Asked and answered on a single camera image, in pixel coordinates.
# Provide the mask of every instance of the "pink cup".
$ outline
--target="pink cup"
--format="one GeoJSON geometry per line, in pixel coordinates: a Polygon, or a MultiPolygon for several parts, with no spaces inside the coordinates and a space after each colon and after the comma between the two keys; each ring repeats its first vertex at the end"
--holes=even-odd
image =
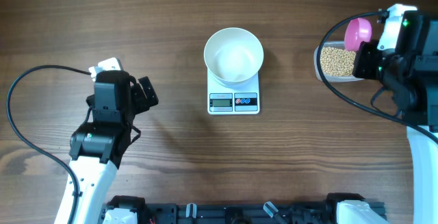
{"type": "Polygon", "coordinates": [[[371,35],[372,28],[368,20],[364,18],[351,20],[345,31],[345,49],[349,51],[358,51],[361,42],[369,42],[371,40],[371,35]]]}

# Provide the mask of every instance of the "container of beans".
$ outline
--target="container of beans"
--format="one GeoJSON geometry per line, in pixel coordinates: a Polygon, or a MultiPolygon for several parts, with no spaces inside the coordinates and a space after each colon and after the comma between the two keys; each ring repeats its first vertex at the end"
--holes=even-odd
{"type": "MultiPolygon", "coordinates": [[[[316,53],[313,55],[316,77],[321,80],[318,69],[316,68],[316,53]]],[[[326,42],[321,52],[321,67],[324,76],[329,82],[351,82],[362,80],[352,75],[356,52],[345,50],[344,42],[326,42]]]]}

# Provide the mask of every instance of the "wooden tabletop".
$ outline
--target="wooden tabletop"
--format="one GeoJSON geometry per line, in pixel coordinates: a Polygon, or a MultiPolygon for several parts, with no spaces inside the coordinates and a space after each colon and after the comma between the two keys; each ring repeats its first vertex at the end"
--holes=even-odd
{"type": "MultiPolygon", "coordinates": [[[[289,203],[357,192],[385,202],[392,223],[411,223],[406,128],[337,98],[313,66],[336,22],[394,3],[438,12],[438,0],[0,0],[0,223],[52,223],[66,183],[64,169],[10,128],[11,83],[33,66],[86,70],[111,57],[131,75],[149,76],[159,105],[136,117],[142,137],[124,155],[107,200],[289,203]],[[225,27],[249,30],[264,47],[259,115],[207,113],[203,48],[225,27]]],[[[380,84],[335,86],[368,103],[380,84]]],[[[12,113],[28,139],[68,162],[92,93],[88,76],[43,70],[17,86],[12,113]]],[[[389,97],[377,105],[393,112],[389,97]]]]}

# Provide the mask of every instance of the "kitchen scale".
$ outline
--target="kitchen scale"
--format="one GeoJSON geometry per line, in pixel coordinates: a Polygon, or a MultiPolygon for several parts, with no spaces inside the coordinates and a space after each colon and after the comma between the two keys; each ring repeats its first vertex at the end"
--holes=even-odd
{"type": "Polygon", "coordinates": [[[260,112],[259,74],[227,86],[207,71],[207,110],[209,114],[258,114],[260,112]]]}

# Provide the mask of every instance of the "chickpeas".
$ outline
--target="chickpeas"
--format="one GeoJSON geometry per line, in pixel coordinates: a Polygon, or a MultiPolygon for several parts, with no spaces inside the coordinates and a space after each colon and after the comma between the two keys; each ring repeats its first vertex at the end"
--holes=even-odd
{"type": "Polygon", "coordinates": [[[323,47],[321,67],[324,74],[336,77],[351,76],[355,66],[356,52],[334,47],[323,47]]]}

